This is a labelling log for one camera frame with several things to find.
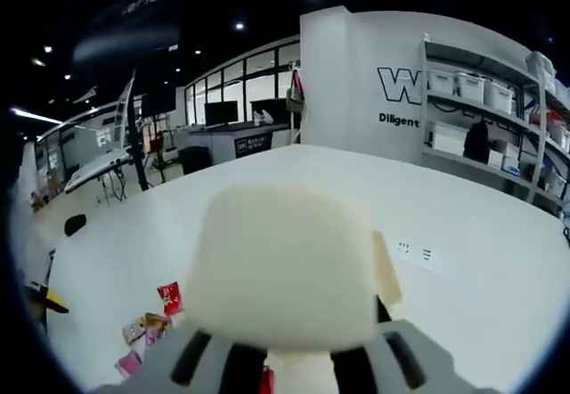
letter w logo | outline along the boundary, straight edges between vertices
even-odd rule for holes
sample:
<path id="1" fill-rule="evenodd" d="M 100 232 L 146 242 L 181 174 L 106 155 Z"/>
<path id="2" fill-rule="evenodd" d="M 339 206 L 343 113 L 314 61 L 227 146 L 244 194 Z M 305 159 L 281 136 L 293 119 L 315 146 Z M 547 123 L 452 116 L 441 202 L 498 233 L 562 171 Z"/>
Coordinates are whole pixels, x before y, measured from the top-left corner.
<path id="1" fill-rule="evenodd" d="M 421 105 L 421 71 L 413 74 L 410 69 L 398 69 L 394 74 L 391 67 L 378 67 L 378 74 L 389 102 L 399 103 L 406 96 L 409 104 Z"/>

red item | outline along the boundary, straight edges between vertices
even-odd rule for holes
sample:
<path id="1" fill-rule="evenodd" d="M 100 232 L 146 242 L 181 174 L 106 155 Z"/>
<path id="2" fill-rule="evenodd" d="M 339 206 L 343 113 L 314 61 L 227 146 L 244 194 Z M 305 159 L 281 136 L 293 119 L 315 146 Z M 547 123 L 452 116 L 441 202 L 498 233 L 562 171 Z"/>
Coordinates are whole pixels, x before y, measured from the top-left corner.
<path id="1" fill-rule="evenodd" d="M 164 303 L 164 313 L 167 316 L 184 311 L 180 289 L 178 289 L 178 283 L 176 281 L 169 285 L 160 285 L 157 290 Z"/>
<path id="2" fill-rule="evenodd" d="M 259 394 L 273 394 L 275 385 L 275 376 L 273 370 L 268 366 L 264 367 L 264 372 L 261 373 L 261 387 L 259 388 Z"/>

metal shelf frame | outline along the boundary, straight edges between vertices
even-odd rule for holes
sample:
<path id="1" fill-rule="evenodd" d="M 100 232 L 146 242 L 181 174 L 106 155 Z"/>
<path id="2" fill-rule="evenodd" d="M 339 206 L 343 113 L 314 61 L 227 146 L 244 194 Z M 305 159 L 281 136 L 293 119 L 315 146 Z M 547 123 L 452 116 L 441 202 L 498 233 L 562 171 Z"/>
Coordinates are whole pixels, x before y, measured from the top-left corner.
<path id="1" fill-rule="evenodd" d="M 485 172 L 500 176 L 524 187 L 528 194 L 526 201 L 533 203 L 536 195 L 540 195 L 547 200 L 554 202 L 558 207 L 562 206 L 562 200 L 552 193 L 542 190 L 538 184 L 541 174 L 541 163 L 544 159 L 546 146 L 554 150 L 569 166 L 570 176 L 570 154 L 565 152 L 556 142 L 547 136 L 546 132 L 546 113 L 550 107 L 558 112 L 564 119 L 570 121 L 570 108 L 567 108 L 555 95 L 548 92 L 542 80 L 535 78 L 529 72 L 521 70 L 510 62 L 500 60 L 497 57 L 486 53 L 476 52 L 470 49 L 461 48 L 456 45 L 448 45 L 442 42 L 424 39 L 419 44 L 420 63 L 421 63 L 421 111 L 419 118 L 419 128 L 422 140 L 420 142 L 420 154 L 428 154 L 439 158 L 452 160 L 470 167 L 481 169 Z M 498 111 L 493 107 L 481 104 L 479 102 L 470 101 L 457 95 L 448 95 L 428 90 L 428 63 L 442 62 L 454 66 L 477 70 L 501 78 L 517 88 L 519 95 L 524 91 L 534 94 L 540 113 L 540 125 L 538 127 L 530 125 L 528 122 L 511 115 L 507 112 Z M 464 111 L 471 111 L 481 115 L 484 118 L 496 120 L 504 125 L 508 125 L 516 130 L 519 135 L 531 135 L 535 140 L 538 138 L 538 149 L 536 154 L 537 163 L 534 165 L 531 181 L 527 181 L 522 177 L 514 176 L 505 171 L 487 166 L 481 162 L 470 160 L 460 155 L 448 152 L 441 152 L 424 144 L 423 138 L 427 134 L 428 119 L 428 103 L 445 103 L 457 107 Z"/>

black ceiling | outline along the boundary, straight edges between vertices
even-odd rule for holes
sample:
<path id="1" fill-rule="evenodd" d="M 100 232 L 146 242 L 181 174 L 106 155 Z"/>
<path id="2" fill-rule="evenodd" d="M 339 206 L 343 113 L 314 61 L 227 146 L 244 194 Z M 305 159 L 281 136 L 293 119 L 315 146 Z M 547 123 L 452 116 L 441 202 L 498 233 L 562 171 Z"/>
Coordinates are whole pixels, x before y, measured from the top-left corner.
<path id="1" fill-rule="evenodd" d="M 118 0 L 10 0 L 4 17 L 6 107 L 17 105 L 56 119 L 66 119 L 86 109 L 65 104 L 90 87 L 99 87 L 98 101 L 116 98 L 125 84 L 124 74 L 85 79 L 74 75 L 71 57 L 89 22 Z M 567 0 L 184 0 L 177 6 L 183 26 L 179 50 L 160 55 L 151 78 L 173 85 L 192 78 L 249 49 L 298 33 L 298 17 L 323 7 L 343 4 L 350 11 L 395 10 L 432 12 L 475 22 L 494 29 L 523 45 L 541 51 L 556 64 L 568 83 L 570 44 Z M 233 29 L 244 21 L 246 29 Z M 53 47 L 44 52 L 44 45 Z M 200 49 L 202 54 L 194 51 Z M 33 65 L 38 57 L 45 67 Z M 73 75 L 65 80 L 64 75 Z M 46 129 L 28 122 L 22 128 Z"/>

pink package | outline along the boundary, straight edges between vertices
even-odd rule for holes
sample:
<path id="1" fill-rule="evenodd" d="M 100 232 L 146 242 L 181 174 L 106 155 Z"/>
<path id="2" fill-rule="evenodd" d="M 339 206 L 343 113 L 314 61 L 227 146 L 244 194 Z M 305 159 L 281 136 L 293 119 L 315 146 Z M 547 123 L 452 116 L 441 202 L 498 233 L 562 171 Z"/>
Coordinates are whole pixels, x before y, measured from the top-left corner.
<path id="1" fill-rule="evenodd" d="M 134 374 L 141 366 L 142 360 L 136 351 L 131 351 L 124 357 L 120 358 L 115 364 L 115 368 L 124 378 L 128 378 Z"/>

